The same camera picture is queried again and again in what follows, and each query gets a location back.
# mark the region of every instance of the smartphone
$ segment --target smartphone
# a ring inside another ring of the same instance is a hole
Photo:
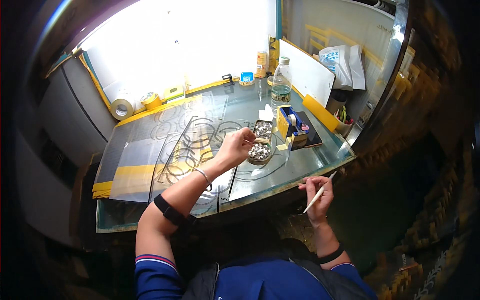
[[[300,117],[300,119],[308,126],[308,138],[304,148],[320,146],[321,144],[323,144],[324,142],[322,141],[317,131],[313,127],[312,123],[308,119],[307,114],[303,111],[297,111],[296,113]]]

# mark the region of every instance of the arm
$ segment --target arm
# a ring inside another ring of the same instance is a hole
[[[255,135],[248,128],[228,134],[215,157],[202,164],[202,170],[213,181],[224,172],[242,163],[247,158],[254,140]],[[162,193],[162,197],[170,206],[187,217],[207,187],[208,182],[205,177],[200,172],[194,171],[167,188]],[[168,221],[153,202],[150,203],[138,221],[136,256],[154,254],[175,263],[170,246],[170,235],[175,230],[177,230],[177,226]]]
[[[308,219],[315,232],[317,256],[324,257],[335,252],[339,246],[338,240],[326,219],[326,212],[333,200],[332,181],[327,177],[308,177],[304,179],[305,184],[299,184],[299,189],[307,191],[307,204],[310,203],[322,185],[325,188],[320,199],[318,199],[317,202],[307,211]],[[348,257],[348,254],[343,251],[339,257],[328,263],[322,264],[321,267],[322,269],[331,269],[338,264],[350,262],[351,260]]]

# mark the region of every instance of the hand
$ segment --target hand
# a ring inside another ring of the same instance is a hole
[[[223,172],[241,164],[253,147],[255,134],[247,127],[235,132],[229,132],[223,140],[220,150],[212,161],[215,162]]]
[[[330,203],[333,200],[332,180],[328,177],[306,177],[305,184],[299,184],[299,190],[307,191],[307,205],[312,201],[320,187],[324,186],[324,193],[320,198],[307,210],[308,219],[312,226],[317,226],[326,222],[326,214]]]

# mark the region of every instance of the bottle cap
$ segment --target bottle cap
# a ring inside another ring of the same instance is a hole
[[[280,56],[278,63],[281,65],[288,65],[290,63],[290,59],[286,56]]]

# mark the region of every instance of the white stylus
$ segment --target white stylus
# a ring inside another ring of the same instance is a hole
[[[333,178],[333,176],[335,176],[336,174],[336,171],[333,172],[331,175],[330,175],[330,179]],[[312,201],[310,201],[310,204],[307,206],[307,208],[305,208],[305,210],[303,211],[303,213],[305,214],[307,212],[307,210],[315,203],[315,201],[318,200],[318,198],[320,198],[320,196],[324,193],[324,190],[325,190],[325,187],[322,185],[320,187],[320,189],[318,190],[317,194],[315,194],[315,197],[312,199]]]

